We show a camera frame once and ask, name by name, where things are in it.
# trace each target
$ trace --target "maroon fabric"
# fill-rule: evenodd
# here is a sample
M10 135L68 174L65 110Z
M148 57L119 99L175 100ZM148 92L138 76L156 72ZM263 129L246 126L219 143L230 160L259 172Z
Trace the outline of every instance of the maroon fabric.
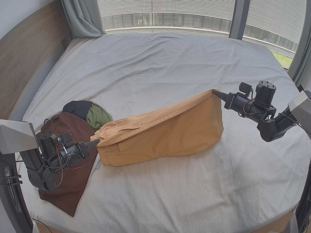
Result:
M51 130L57 137L69 131L75 142L89 142L90 137L94 135L94 130L86 121L68 112L53 116L41 128L41 131L47 129ZM90 156L86 159L84 167L63 171L63 181L55 191L46 192L39 189L40 198L49 201L68 215L74 216L96 159L97 149L93 148L89 151L89 154ZM83 165L82 160L75 163L72 168L81 165ZM60 180L61 174L57 176L57 184Z

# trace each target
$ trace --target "clothing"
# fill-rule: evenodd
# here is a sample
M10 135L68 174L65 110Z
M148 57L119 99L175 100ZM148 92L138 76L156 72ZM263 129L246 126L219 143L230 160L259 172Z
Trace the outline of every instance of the clothing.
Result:
M65 132L72 134L74 142L89 142L94 130L86 121L68 112L61 112L53 116L42 128L41 131L51 130L57 137ZM93 163L97 156L96 148L89 150L89 157L85 160L85 165L81 168L63 171L63 180L59 187L53 192L46 192L39 189L42 200L46 200L55 205L70 216L74 216L79 200L84 192L88 178L91 173ZM72 168L83 165L83 161L74 163ZM57 176L57 184L60 182L61 174Z
M71 101L63 107L63 111L72 113L86 121L86 116L89 113L91 105L92 102L90 101Z
M103 165L199 153L220 141L221 100L212 90L173 106L105 124L91 140Z
M98 104L93 103L86 116L87 123L93 128L93 130L99 130L107 122L112 121L111 115Z

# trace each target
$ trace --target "green garment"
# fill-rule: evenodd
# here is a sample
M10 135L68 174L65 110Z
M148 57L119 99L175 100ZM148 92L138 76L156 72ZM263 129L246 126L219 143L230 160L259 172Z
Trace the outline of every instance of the green garment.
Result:
M86 115L86 121L95 131L97 131L107 122L111 122L112 117L104 108L93 103Z

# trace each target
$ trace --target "building exterior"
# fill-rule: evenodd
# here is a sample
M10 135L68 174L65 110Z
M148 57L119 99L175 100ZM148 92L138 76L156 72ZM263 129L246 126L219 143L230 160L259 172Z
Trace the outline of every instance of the building exterior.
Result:
M180 32L228 37L235 0L98 0L107 33ZM251 0L243 40L293 58L306 0Z

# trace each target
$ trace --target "bed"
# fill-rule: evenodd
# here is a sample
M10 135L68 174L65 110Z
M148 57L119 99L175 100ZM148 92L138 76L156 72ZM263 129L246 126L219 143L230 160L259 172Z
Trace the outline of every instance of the bed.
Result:
M23 120L38 132L71 100L103 106L114 120L173 105L208 89L238 91L269 80L284 110L298 90L262 45L181 33L129 33L73 40ZM300 199L311 155L299 127L264 142L251 120L223 109L221 141L201 153L133 165L101 165L76 214L21 186L30 215L63 232L250 232L290 212ZM19 174L27 176L23 164Z

